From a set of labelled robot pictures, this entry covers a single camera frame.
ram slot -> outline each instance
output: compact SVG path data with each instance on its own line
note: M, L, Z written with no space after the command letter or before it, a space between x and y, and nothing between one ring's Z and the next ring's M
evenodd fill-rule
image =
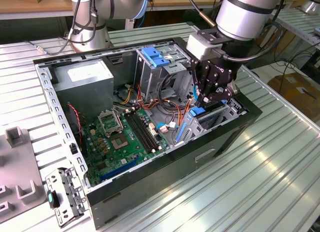
M144 124L141 122L140 118L136 114L125 115L125 118L130 125L131 129L137 136L138 140L143 145L144 149L150 153L152 150L158 148L156 142L151 137Z

workbench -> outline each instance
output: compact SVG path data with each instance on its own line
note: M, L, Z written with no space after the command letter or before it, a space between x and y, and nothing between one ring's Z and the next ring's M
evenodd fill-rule
M185 23L110 32L115 46L172 37L188 39ZM57 51L62 39L34 43ZM62 54L72 53L67 46ZM61 147L27 43L0 45L0 134L29 130L45 176L70 163ZM320 129L242 66L236 84L262 111L259 119L214 161L99 231L307 231L320 215ZM49 203L0 225L1 231L94 231L86 213L60 230Z
M301 38L301 41L305 41L310 45L320 43L320 36L314 33L315 28L320 27L320 14L308 15L299 9L287 9L279 13L276 21L285 29Z

green motherboard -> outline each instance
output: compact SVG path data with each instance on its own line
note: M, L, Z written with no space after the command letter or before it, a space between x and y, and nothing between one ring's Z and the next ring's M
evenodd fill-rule
M145 128L151 135L148 126L151 121L146 112L139 109L136 115L143 119ZM88 154L85 157L88 166L87 177L92 186L169 149L169 144L164 137L157 134L157 139L154 135L151 136L160 149L146 151L126 120L126 115L119 114L118 117L123 125L123 131L113 133L110 137L106 136L104 128L111 128L117 124L112 116L103 120L104 128L98 118L93 123L82 127Z

motherboard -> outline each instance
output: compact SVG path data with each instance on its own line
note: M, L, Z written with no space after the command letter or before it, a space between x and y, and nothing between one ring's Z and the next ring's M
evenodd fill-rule
M143 109L99 116L82 128L87 147L87 177L92 186L170 148Z

wooden shelf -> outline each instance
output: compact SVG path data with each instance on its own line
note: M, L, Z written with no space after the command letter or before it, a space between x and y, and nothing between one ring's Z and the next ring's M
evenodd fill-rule
M214 0L194 0L197 5L211 5ZM191 6L189 0L153 0L154 7ZM71 0L41 0L29 3L19 0L0 0L0 13L32 13L71 11Z
M71 11L71 0L41 0L29 3L19 0L0 0L0 13L32 13Z

